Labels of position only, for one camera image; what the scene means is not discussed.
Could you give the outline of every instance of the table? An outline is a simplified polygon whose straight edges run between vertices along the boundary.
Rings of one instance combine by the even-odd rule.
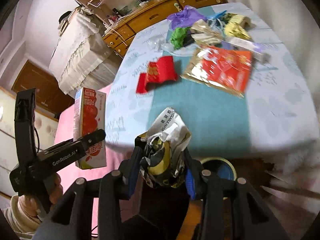
[[[110,90],[106,106],[106,141],[115,146],[133,146],[168,106],[174,108],[192,133],[188,146],[192,156],[218,155],[225,158],[269,154],[319,137],[318,121],[306,82],[285,45],[272,29],[241,3],[201,8],[248,16],[254,27],[248,32],[262,44],[271,59],[254,65],[245,98],[188,80],[165,83],[145,95],[135,93],[141,72],[148,62],[166,55],[149,40],[167,35],[166,20],[137,33],[124,57]],[[174,57],[181,74],[189,59]]]

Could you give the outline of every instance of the white sleeve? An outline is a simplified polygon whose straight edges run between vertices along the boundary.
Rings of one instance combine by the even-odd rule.
[[[40,220],[27,215],[21,208],[19,197],[13,196],[10,200],[10,207],[3,211],[7,222],[20,239],[31,239],[35,234]]]

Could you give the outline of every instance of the wooden door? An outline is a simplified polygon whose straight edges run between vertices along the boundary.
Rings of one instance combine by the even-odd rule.
[[[12,91],[20,92],[30,88],[36,88],[36,104],[51,113],[61,113],[74,103],[71,96],[59,89],[54,76],[27,61],[15,80]]]

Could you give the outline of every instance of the gold and red snack bag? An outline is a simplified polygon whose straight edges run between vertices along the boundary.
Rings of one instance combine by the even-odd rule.
[[[252,69],[252,52],[216,47],[196,49],[182,78],[244,96]]]
[[[81,88],[75,99],[73,139],[105,129],[106,94],[89,88]],[[107,166],[105,141],[96,143],[86,151],[86,156],[76,162],[86,170]]]

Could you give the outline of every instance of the purple plastic bag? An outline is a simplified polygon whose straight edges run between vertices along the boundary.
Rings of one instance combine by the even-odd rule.
[[[200,14],[198,10],[190,5],[186,5],[181,12],[173,13],[167,17],[168,20],[171,20],[171,28],[181,27],[191,27],[194,22],[197,20],[203,19],[207,21],[207,17]]]

